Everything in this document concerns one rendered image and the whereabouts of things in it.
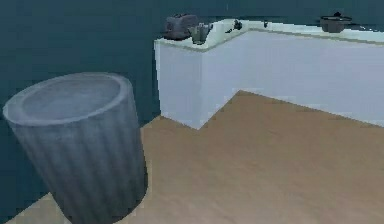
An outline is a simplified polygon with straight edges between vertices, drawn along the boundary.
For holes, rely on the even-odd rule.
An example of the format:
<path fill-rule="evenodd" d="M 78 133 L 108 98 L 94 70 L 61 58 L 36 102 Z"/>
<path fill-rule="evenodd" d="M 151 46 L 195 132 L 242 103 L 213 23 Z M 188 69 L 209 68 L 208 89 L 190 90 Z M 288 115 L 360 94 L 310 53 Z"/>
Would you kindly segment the white kitchen counter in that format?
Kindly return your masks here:
<path fill-rule="evenodd" d="M 384 32 L 230 19 L 154 42 L 162 116 L 201 128 L 243 90 L 384 127 Z"/>

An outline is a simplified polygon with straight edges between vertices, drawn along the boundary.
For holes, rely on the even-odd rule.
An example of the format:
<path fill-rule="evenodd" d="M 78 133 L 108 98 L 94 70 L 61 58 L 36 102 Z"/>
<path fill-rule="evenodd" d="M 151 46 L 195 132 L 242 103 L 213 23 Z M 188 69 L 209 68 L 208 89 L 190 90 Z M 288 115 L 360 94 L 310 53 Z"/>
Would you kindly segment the pale grey-green cup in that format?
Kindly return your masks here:
<path fill-rule="evenodd" d="M 212 24 L 204 23 L 199 23 L 197 26 L 190 27 L 188 31 L 192 37 L 192 42 L 197 45 L 204 44 L 212 28 Z"/>

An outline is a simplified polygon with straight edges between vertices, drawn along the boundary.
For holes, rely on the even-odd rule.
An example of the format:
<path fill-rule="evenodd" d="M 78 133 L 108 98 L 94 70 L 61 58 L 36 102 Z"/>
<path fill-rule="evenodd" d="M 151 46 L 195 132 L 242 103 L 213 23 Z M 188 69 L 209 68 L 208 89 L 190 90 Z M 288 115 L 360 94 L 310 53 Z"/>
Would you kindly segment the grey toaster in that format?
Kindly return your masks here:
<path fill-rule="evenodd" d="M 191 37 L 189 28 L 198 24 L 194 14 L 175 14 L 166 18 L 162 34 L 165 39 L 182 41 Z"/>

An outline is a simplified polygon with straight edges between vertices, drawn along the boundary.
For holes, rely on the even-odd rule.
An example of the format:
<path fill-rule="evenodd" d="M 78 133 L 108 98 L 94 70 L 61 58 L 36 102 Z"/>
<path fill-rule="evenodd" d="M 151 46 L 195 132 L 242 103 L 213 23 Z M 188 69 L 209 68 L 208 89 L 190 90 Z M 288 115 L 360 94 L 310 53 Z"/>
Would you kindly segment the grey ribbed round bin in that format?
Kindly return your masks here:
<path fill-rule="evenodd" d="M 71 224 L 114 224 L 148 186 L 131 82 L 75 73 L 11 97 L 3 115 Z"/>

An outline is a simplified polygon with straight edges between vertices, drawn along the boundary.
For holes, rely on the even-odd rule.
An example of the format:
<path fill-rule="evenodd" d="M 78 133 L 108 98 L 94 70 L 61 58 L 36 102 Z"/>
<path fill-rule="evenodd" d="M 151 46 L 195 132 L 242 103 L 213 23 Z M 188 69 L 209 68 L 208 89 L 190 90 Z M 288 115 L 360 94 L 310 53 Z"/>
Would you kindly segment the dark pot with lid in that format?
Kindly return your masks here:
<path fill-rule="evenodd" d="M 324 32 L 328 33 L 340 33 L 351 22 L 351 17 L 343 16 L 340 12 L 336 12 L 332 16 L 320 17 L 320 26 Z"/>

